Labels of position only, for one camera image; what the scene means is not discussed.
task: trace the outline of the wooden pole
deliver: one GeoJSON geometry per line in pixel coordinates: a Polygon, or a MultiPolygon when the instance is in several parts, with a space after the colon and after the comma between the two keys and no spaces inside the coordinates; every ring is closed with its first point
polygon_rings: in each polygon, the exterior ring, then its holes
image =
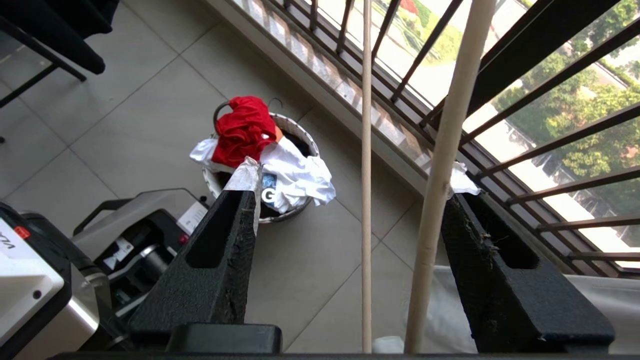
{"type": "Polygon", "coordinates": [[[371,0],[364,0],[362,56],[362,352],[371,353],[371,0]]]}
{"type": "Polygon", "coordinates": [[[418,247],[415,255],[404,343],[405,354],[418,354],[422,346],[431,278],[442,214],[447,201],[452,164],[458,153],[462,123],[467,117],[469,100],[476,82],[480,58],[494,8],[495,0],[473,0],[467,19],[467,27],[458,51],[449,95],[442,110],[440,130],[436,138],[433,159],[431,159],[431,175],[427,182],[427,190],[422,204],[422,220],[420,221],[418,247]]]}

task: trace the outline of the sticker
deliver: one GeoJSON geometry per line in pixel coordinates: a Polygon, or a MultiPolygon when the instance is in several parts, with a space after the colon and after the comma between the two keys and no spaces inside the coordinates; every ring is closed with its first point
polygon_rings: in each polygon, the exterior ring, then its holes
{"type": "Polygon", "coordinates": [[[206,214],[207,208],[196,201],[184,214],[182,214],[178,219],[177,224],[185,233],[191,235],[206,214]]]}
{"type": "Polygon", "coordinates": [[[15,231],[16,234],[18,234],[18,236],[20,236],[23,239],[26,239],[29,236],[31,236],[31,233],[22,226],[16,226],[13,228],[13,230],[15,231]]]}
{"type": "Polygon", "coordinates": [[[116,264],[119,261],[122,261],[131,251],[133,251],[133,245],[123,238],[117,238],[116,245],[118,245],[118,250],[110,257],[102,260],[102,262],[112,270],[116,268],[116,264]]]}
{"type": "Polygon", "coordinates": [[[273,205],[276,197],[276,183],[278,178],[273,174],[262,174],[262,202],[273,205]]]}
{"type": "Polygon", "coordinates": [[[40,259],[38,253],[1,218],[0,251],[11,259],[40,259]]]}

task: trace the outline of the floor tile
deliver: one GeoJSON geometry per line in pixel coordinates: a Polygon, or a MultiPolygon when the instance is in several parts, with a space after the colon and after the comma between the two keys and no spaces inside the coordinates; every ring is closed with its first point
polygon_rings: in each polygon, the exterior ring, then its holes
{"type": "MultiPolygon", "coordinates": [[[[333,176],[337,198],[358,219],[362,217],[360,140],[330,115],[312,110],[300,120],[318,144],[333,176]]],[[[371,219],[373,233],[384,237],[411,206],[416,196],[384,162],[371,161],[371,219]]]]}
{"type": "Polygon", "coordinates": [[[72,149],[119,197],[160,188],[208,195],[193,146],[213,130],[224,101],[182,58],[164,68],[72,149]]]}
{"type": "Polygon", "coordinates": [[[337,201],[260,225],[245,322],[279,326],[288,347],[360,264],[360,226],[337,201]]]}
{"type": "MultiPolygon", "coordinates": [[[[0,98],[10,93],[0,83],[0,98]]],[[[50,162],[65,144],[20,100],[0,109],[0,199],[50,162]]]]}
{"type": "MultiPolygon", "coordinates": [[[[396,253],[407,265],[413,268],[415,251],[418,246],[418,231],[420,229],[420,214],[422,213],[422,198],[398,221],[383,242],[396,253]]],[[[449,265],[449,258],[442,238],[438,241],[437,265],[449,265]]]]}
{"type": "Polygon", "coordinates": [[[178,53],[220,21],[196,0],[125,0],[125,3],[178,53]]]}
{"type": "Polygon", "coordinates": [[[74,228],[100,203],[113,199],[116,196],[67,149],[6,201],[15,209],[43,214],[72,236],[74,228]]]}
{"type": "MultiPolygon", "coordinates": [[[[103,74],[82,70],[88,79],[80,83],[58,69],[22,95],[29,107],[69,144],[177,56],[122,3],[113,19],[113,31],[94,35],[86,42],[104,58],[103,74]]],[[[29,52],[22,53],[34,56],[29,52]]]]}
{"type": "MultiPolygon", "coordinates": [[[[373,338],[400,336],[406,331],[406,311],[412,271],[384,245],[371,257],[373,338]]],[[[427,340],[429,352],[439,349],[427,340]]],[[[360,267],[344,283],[296,341],[289,353],[358,353],[362,351],[362,273],[360,267]]]]}
{"type": "Polygon", "coordinates": [[[309,96],[279,69],[272,67],[225,24],[211,29],[182,56],[225,97],[255,95],[269,109],[300,119],[312,103],[309,96]]]}
{"type": "Polygon", "coordinates": [[[6,54],[0,59],[0,80],[11,89],[17,89],[51,64],[30,48],[10,38],[0,39],[6,54]]]}

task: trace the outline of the white label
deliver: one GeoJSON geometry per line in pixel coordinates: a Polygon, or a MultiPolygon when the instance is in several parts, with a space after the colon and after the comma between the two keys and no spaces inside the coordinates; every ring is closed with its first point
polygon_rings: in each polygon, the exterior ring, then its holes
{"type": "Polygon", "coordinates": [[[194,202],[193,205],[178,219],[178,226],[184,230],[187,235],[191,235],[196,226],[202,221],[202,218],[207,214],[207,208],[202,206],[199,202],[194,202]]]}
{"type": "Polygon", "coordinates": [[[38,253],[3,219],[0,219],[0,251],[12,259],[40,259],[38,253]]]}
{"type": "Polygon", "coordinates": [[[127,255],[129,255],[129,253],[133,250],[133,245],[131,245],[130,242],[123,238],[117,238],[116,245],[118,245],[118,250],[110,257],[102,260],[102,262],[104,262],[104,264],[112,270],[116,268],[116,264],[119,261],[122,261],[124,258],[126,258],[127,255]]]}

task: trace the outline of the silver machine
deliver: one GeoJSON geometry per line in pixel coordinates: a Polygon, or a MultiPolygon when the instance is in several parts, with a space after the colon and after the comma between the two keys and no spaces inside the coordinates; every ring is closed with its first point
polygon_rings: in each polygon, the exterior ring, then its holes
{"type": "Polygon", "coordinates": [[[185,189],[145,192],[102,203],[68,239],[0,203],[0,359],[131,350],[129,317],[206,213],[185,189]]]}

